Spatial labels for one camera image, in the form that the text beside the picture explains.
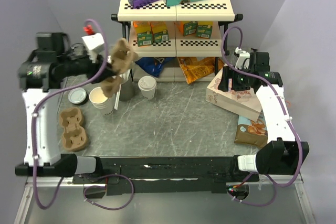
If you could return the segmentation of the brown cardboard cup carrier top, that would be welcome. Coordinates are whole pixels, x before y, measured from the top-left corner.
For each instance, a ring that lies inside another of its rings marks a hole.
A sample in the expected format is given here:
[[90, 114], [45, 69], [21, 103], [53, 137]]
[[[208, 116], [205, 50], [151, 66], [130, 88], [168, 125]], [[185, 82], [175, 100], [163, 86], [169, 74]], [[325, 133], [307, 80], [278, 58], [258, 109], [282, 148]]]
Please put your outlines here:
[[100, 83], [100, 87], [106, 97], [112, 97], [117, 93], [121, 83], [120, 74], [128, 69], [128, 65], [132, 65], [137, 61], [139, 55], [133, 50], [132, 46], [125, 38], [119, 39], [111, 50], [111, 69], [117, 74], [109, 77]]

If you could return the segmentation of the paper takeout bag orange handles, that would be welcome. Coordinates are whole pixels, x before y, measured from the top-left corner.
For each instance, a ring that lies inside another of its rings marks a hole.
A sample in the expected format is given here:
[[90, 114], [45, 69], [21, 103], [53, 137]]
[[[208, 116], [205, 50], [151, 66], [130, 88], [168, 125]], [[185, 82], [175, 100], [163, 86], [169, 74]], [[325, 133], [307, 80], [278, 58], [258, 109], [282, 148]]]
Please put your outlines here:
[[206, 101], [220, 108], [256, 121], [262, 111], [261, 104], [253, 89], [245, 91], [223, 92], [218, 89], [222, 78], [222, 69], [206, 89]]

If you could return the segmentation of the white plastic cup lid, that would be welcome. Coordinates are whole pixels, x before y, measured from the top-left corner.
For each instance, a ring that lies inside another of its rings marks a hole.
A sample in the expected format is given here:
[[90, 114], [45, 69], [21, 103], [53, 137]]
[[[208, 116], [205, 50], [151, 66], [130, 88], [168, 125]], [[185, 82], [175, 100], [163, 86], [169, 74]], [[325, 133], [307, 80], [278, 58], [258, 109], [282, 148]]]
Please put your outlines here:
[[138, 87], [144, 91], [152, 90], [156, 87], [156, 80], [152, 76], [143, 76], [138, 81]]

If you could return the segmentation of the white paper coffee cup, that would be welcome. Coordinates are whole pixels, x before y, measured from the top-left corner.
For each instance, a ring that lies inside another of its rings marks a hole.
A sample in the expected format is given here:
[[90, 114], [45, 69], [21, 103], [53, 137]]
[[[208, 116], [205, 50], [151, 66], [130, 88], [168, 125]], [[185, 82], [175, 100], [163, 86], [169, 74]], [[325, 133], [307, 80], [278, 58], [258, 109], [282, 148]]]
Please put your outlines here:
[[145, 99], [152, 100], [155, 97], [156, 87], [152, 87], [150, 89], [144, 89], [142, 87], [139, 87], [139, 89]]

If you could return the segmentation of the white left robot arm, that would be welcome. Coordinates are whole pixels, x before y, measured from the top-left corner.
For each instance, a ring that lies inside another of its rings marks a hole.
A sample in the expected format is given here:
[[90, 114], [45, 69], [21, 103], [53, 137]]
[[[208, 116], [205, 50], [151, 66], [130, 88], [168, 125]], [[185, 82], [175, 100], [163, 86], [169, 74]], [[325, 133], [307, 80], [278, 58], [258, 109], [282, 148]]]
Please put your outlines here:
[[18, 70], [19, 87], [27, 115], [27, 145], [23, 163], [15, 167], [17, 176], [72, 177], [85, 174], [92, 183], [103, 179], [98, 157], [61, 154], [56, 142], [57, 101], [66, 92], [63, 79], [85, 75], [84, 84], [97, 83], [114, 76], [107, 68], [108, 50], [103, 33], [82, 37], [84, 52], [75, 58], [65, 33], [37, 33], [37, 48]]

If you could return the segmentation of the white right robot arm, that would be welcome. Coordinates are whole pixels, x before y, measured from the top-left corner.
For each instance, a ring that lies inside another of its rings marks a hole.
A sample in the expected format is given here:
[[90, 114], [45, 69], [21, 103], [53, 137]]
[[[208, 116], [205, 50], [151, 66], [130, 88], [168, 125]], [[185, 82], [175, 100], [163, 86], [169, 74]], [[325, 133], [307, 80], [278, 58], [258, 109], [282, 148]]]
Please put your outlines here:
[[270, 70], [267, 52], [248, 53], [235, 49], [236, 65], [226, 65], [218, 86], [221, 91], [253, 89], [259, 100], [268, 130], [267, 144], [255, 155], [240, 155], [229, 168], [235, 181], [248, 172], [269, 175], [298, 175], [309, 153], [309, 144], [299, 139], [293, 128], [284, 97], [280, 73]]

